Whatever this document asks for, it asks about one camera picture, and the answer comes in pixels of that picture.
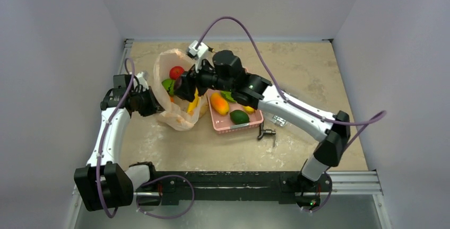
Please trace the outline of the yellow fake banana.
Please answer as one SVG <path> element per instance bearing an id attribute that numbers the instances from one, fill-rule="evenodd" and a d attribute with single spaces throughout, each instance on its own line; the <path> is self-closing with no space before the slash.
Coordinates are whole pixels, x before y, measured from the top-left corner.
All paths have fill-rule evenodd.
<path id="1" fill-rule="evenodd" d="M 188 107 L 187 107 L 187 113 L 190 116 L 192 116 L 194 114 L 194 110 L 198 106 L 199 100 L 200 99 L 199 99 L 199 96 L 198 96 L 198 90 L 196 90 L 195 94 L 194 94 L 194 100 L 192 102 L 190 102 Z"/>

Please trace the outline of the green striped fake watermelon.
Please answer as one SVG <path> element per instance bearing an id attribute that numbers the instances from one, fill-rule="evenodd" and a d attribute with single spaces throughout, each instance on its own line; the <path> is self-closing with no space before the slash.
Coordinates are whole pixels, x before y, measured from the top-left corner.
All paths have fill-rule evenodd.
<path id="1" fill-rule="evenodd" d="M 174 96 L 175 80 L 168 78 L 163 80 L 161 84 L 166 90 L 166 92 L 169 94 L 169 96 Z"/>

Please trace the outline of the red fake tomato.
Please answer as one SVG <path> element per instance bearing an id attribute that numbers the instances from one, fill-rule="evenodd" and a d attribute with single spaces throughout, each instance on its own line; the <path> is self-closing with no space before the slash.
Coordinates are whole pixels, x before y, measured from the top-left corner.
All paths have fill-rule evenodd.
<path id="1" fill-rule="evenodd" d="M 169 71 L 169 77 L 172 80 L 177 80 L 185 72 L 184 68 L 181 66 L 174 66 Z"/>

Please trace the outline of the translucent orange plastic bag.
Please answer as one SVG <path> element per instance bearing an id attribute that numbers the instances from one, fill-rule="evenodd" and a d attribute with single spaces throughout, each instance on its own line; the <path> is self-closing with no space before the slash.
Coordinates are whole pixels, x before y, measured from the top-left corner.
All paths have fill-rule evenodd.
<path id="1" fill-rule="evenodd" d="M 183 51 L 179 49 L 169 49 L 159 54 L 153 64 L 151 77 L 151 88 L 156 100 L 163 107 L 157 119 L 177 131 L 187 131 L 194 127 L 209 108 L 206 96 L 199 98 L 198 105 L 193 112 L 188 113 L 187 107 L 189 102 L 180 98 L 174 98 L 171 101 L 169 94 L 162 85 L 162 81 L 169 78 L 169 71 L 180 66 L 185 70 L 189 70 L 194 66 L 195 61 L 190 59 Z"/>

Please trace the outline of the orange yellow fake mango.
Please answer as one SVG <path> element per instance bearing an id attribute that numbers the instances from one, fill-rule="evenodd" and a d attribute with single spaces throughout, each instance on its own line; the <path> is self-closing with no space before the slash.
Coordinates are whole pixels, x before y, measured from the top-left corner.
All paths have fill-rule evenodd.
<path id="1" fill-rule="evenodd" d="M 212 108 L 222 116 L 227 115 L 229 112 L 229 103 L 221 96 L 220 93 L 211 94 L 210 104 Z"/>

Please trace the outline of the green fake lime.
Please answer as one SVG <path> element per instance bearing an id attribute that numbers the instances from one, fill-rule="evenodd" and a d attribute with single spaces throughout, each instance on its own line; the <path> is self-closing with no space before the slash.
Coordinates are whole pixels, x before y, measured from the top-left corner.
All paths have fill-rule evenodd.
<path id="1" fill-rule="evenodd" d="M 242 110 L 234 110 L 229 113 L 230 120 L 235 125 L 250 123 L 249 115 Z"/>

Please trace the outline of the dark brown fake fruit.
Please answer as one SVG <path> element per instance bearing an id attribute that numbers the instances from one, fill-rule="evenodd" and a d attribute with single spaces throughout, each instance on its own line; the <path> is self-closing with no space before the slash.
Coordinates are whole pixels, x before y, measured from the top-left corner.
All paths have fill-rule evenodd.
<path id="1" fill-rule="evenodd" d="M 183 80 L 181 77 L 177 78 L 174 82 L 174 91 L 178 91 L 183 87 Z"/>

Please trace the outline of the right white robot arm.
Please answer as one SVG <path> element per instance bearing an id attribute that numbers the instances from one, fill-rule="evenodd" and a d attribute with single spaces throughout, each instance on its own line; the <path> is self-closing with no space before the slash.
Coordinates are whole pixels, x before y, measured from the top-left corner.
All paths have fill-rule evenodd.
<path id="1" fill-rule="evenodd" d="M 280 91 L 274 82 L 246 72 L 230 50 L 215 53 L 212 63 L 194 49 L 187 55 L 196 62 L 176 80 L 174 94 L 179 98 L 192 102 L 195 92 L 229 91 L 238 104 L 280 116 L 319 142 L 298 175 L 302 189 L 311 190 L 324 172 L 339 165 L 350 138 L 347 113 L 319 110 Z"/>

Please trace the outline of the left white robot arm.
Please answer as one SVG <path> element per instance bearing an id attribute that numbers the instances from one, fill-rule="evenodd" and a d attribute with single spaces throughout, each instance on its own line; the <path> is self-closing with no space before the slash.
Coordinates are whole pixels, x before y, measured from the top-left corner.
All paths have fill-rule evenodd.
<path id="1" fill-rule="evenodd" d="M 137 162 L 128 170 L 119 165 L 123 138 L 132 113 L 142 117 L 162 111 L 147 83 L 148 73 L 113 76 L 113 87 L 100 102 L 101 126 L 86 166 L 77 168 L 74 181 L 86 209 L 90 212 L 129 206 L 141 187 L 152 191 L 158 177 L 151 162 Z"/>

